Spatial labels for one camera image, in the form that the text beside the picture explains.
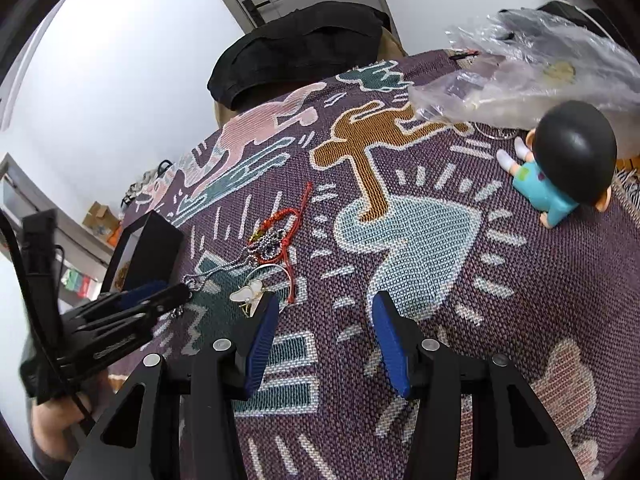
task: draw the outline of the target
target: blue gripper pad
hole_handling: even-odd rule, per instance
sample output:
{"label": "blue gripper pad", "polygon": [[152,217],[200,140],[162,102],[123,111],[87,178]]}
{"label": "blue gripper pad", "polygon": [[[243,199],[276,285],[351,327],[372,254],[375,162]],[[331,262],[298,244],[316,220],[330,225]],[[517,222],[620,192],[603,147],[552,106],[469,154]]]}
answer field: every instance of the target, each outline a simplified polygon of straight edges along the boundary
{"label": "blue gripper pad", "polygon": [[407,355],[387,311],[383,293],[379,292],[373,297],[372,316],[373,330],[376,332],[391,384],[398,394],[407,398],[411,390],[407,373]]}
{"label": "blue gripper pad", "polygon": [[136,306],[141,301],[146,300],[149,296],[154,295],[156,292],[160,292],[166,288],[166,283],[161,280],[155,280],[153,282],[140,285],[138,288],[133,288],[124,292],[118,302],[120,310],[127,310],[133,306]]}
{"label": "blue gripper pad", "polygon": [[279,315],[280,301],[277,294],[273,294],[246,359],[244,390],[248,396],[252,395],[262,383],[262,375],[267,366],[269,352],[271,352],[271,343],[273,343]]}

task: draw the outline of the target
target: blanket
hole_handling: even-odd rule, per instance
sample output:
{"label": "blanket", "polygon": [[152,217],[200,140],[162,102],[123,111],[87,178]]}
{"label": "blanket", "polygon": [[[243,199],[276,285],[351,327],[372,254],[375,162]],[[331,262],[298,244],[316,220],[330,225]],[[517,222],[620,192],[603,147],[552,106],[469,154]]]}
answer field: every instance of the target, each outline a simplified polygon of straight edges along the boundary
{"label": "blanket", "polygon": [[[260,389],[235,404],[249,478],[402,478],[418,402],[388,380],[370,317],[378,290],[456,352],[506,354],[585,478],[602,478],[640,428],[638,212],[614,182],[606,213],[582,206],[544,228],[495,161],[499,148],[514,156],[513,141],[482,135],[485,125],[414,116],[408,87],[457,68],[428,52],[260,105],[129,207],[125,224],[154,209],[185,233],[184,275],[235,261],[265,218],[299,207],[313,185],[290,247],[294,303],[286,276],[267,272],[282,297],[276,337]],[[228,297],[248,271],[216,273],[114,371],[228,336],[242,316]],[[462,399],[460,480],[470,474],[471,405]],[[180,428],[187,457],[189,428]]]}

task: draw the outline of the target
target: human hand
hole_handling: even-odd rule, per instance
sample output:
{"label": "human hand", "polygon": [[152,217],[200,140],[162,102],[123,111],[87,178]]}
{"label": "human hand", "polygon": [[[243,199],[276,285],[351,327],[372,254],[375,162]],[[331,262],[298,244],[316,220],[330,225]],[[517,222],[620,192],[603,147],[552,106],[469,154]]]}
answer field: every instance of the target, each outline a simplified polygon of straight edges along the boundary
{"label": "human hand", "polygon": [[[82,392],[78,392],[78,397],[90,412],[89,397]],[[83,418],[84,416],[71,397],[50,399],[42,404],[36,404],[34,400],[31,406],[33,439],[47,456],[54,460],[71,462],[74,456],[69,449],[64,431]]]}

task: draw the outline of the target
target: plastic bag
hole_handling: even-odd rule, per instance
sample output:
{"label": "plastic bag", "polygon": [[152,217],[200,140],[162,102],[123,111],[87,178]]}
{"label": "plastic bag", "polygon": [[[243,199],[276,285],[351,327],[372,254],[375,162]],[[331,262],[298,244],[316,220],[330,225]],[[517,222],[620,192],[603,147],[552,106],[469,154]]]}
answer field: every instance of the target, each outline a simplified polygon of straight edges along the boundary
{"label": "plastic bag", "polygon": [[510,10],[448,32],[453,48],[479,50],[469,69],[416,88],[427,120],[535,128],[553,106],[588,102],[607,117],[619,158],[640,153],[640,64],[612,40],[541,10]]}

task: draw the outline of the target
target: black box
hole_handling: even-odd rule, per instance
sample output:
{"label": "black box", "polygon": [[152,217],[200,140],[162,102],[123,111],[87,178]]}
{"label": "black box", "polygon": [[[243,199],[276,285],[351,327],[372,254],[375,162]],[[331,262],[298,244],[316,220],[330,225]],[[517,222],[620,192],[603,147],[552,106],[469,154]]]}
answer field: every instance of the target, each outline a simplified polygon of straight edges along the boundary
{"label": "black box", "polygon": [[141,216],[122,231],[100,291],[132,290],[156,280],[169,283],[183,238],[155,211]]}

